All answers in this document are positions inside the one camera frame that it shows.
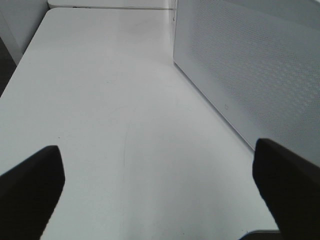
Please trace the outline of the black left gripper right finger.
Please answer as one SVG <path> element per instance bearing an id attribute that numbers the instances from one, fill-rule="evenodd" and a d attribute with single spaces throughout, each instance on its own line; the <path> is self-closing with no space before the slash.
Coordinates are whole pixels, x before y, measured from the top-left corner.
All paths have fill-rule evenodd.
<path id="1" fill-rule="evenodd" d="M 252 176 L 285 240 L 320 238 L 320 168 L 282 145 L 257 140 Z"/>

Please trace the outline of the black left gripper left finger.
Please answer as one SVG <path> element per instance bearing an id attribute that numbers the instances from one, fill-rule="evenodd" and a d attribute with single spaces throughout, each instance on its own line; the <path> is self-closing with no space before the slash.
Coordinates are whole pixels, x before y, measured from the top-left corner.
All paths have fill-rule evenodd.
<path id="1" fill-rule="evenodd" d="M 49 145 L 0 176 L 0 238 L 39 240 L 65 185 L 58 146 Z"/>

